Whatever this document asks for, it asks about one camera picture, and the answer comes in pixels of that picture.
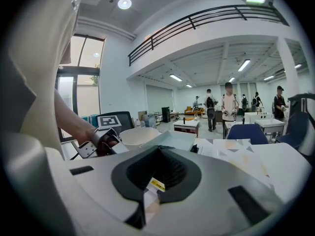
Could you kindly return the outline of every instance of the black shirt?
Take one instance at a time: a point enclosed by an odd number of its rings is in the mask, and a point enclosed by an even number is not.
[[[275,106],[275,118],[283,119],[284,113],[279,110],[276,106],[285,106],[284,98],[281,96],[280,98],[276,95],[274,98],[274,106]]]
[[[256,107],[259,107],[259,104],[260,104],[260,98],[259,96],[256,97]]]

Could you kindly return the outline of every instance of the sofa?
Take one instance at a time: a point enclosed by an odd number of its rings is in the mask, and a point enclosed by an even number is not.
[[[200,111],[197,111],[197,115],[202,115],[204,112],[205,112],[204,109],[201,108]],[[185,115],[194,115],[195,114],[195,112],[192,110],[192,107],[187,107],[185,109],[184,113],[185,113]]]

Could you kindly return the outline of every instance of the person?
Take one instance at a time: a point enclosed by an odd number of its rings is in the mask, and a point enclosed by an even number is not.
[[[212,132],[216,129],[216,111],[215,111],[215,105],[218,103],[218,101],[213,97],[211,93],[211,89],[207,90],[207,94],[203,101],[206,109],[206,113],[208,116],[208,127],[209,131]]]
[[[80,1],[35,0],[29,3],[16,23],[8,46],[9,57],[19,76],[36,95],[20,132],[37,138],[44,147],[54,148],[62,156],[56,124],[80,144],[90,141],[95,130],[68,110],[55,91],[58,66],[62,60],[70,61],[70,40],[75,33]]]
[[[252,105],[256,106],[256,111],[259,111],[262,108],[262,106],[263,106],[258,92],[255,93],[255,96],[252,99]]]
[[[285,108],[288,108],[289,106],[285,104],[284,98],[282,96],[282,92],[284,91],[284,89],[281,86],[277,86],[277,95],[274,97],[274,118],[285,122],[285,118],[284,118],[284,111]],[[272,134],[272,140],[275,141],[277,133],[274,132]]]
[[[195,112],[195,116],[197,116],[197,112],[200,110],[199,106],[202,105],[198,102],[199,96],[196,96],[196,100],[193,102],[193,111]]]
[[[225,83],[226,94],[223,95],[221,100],[222,105],[222,126],[223,126],[223,139],[226,138],[227,129],[226,122],[234,121],[238,112],[239,104],[236,100],[236,96],[233,94],[233,85],[231,82]]]
[[[243,94],[243,98],[242,98],[242,109],[243,109],[243,111],[247,110],[247,105],[248,105],[248,100],[246,99],[245,94]]]

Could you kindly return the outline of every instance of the ceiling light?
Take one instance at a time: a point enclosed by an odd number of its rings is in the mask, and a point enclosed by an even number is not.
[[[267,81],[267,80],[272,79],[273,77],[274,77],[274,76],[270,76],[270,77],[265,78],[264,80]]]
[[[246,0],[246,2],[264,3],[266,0]]]
[[[118,7],[122,10],[127,10],[131,7],[131,1],[130,0],[119,0],[118,1]]]
[[[174,74],[171,74],[170,77],[172,77],[173,79],[177,81],[182,81],[180,78],[176,77]]]
[[[250,61],[250,59],[246,59],[238,71],[241,72],[250,63]]]

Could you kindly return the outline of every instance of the balcony railing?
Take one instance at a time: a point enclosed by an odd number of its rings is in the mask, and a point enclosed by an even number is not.
[[[147,52],[154,50],[159,44],[181,34],[182,32],[189,29],[196,30],[198,26],[212,22],[230,19],[242,19],[245,21],[248,19],[261,19],[282,23],[288,26],[286,20],[274,7],[259,5],[227,5],[198,11],[172,22],[151,35],[128,55],[129,66]]]

